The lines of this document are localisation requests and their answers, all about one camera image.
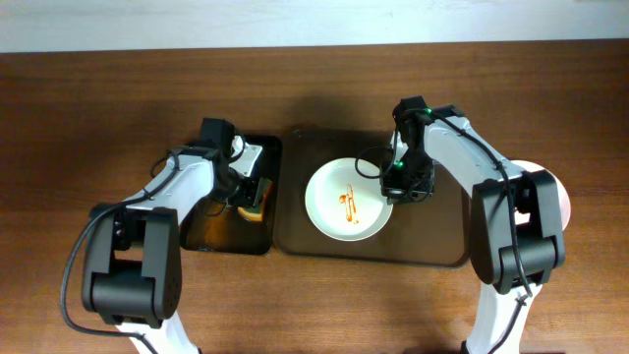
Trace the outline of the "yellow sponge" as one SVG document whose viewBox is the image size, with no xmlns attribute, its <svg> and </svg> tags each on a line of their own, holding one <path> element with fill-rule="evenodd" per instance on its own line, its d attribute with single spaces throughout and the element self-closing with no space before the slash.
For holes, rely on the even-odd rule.
<svg viewBox="0 0 629 354">
<path fill-rule="evenodd" d="M 273 186 L 274 183 L 264 177 L 250 181 L 244 190 L 243 201 L 238 205 L 238 213 L 249 222 L 262 222 Z"/>
</svg>

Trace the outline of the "cream plate with ketchup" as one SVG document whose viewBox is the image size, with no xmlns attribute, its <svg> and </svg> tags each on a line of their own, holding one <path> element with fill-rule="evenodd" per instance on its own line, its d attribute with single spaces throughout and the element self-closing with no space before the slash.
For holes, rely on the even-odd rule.
<svg viewBox="0 0 629 354">
<path fill-rule="evenodd" d="M 316 229 L 343 242 L 362 241 L 380 231 L 393 206 L 373 178 L 378 172 L 374 164 L 353 157 L 323 164 L 305 191 L 307 215 Z"/>
</svg>

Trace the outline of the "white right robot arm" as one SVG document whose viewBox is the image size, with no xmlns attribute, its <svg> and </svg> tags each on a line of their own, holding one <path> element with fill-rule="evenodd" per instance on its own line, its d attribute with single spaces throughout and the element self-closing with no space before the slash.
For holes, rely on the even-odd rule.
<svg viewBox="0 0 629 354">
<path fill-rule="evenodd" d="M 566 256 L 569 204 L 558 180 L 504 157 L 454 110 L 411 109 L 394 120 L 391 168 L 413 183 L 383 180 L 382 193 L 394 202 L 425 199 L 423 169 L 436 161 L 471 199 L 469 257 L 482 285 L 462 352 L 519 352 L 530 308 Z"/>
</svg>

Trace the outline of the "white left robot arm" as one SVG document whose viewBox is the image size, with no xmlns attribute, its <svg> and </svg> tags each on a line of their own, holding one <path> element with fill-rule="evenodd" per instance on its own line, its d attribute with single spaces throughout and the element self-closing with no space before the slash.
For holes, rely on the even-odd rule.
<svg viewBox="0 0 629 354">
<path fill-rule="evenodd" d="M 254 171 L 260 145 L 183 146 L 144 189 L 90 212 L 76 245 L 86 249 L 82 303 L 128 337 L 141 353 L 197 353 L 177 307 L 182 292 L 181 239 L 208 202 L 258 207 Z"/>
</svg>

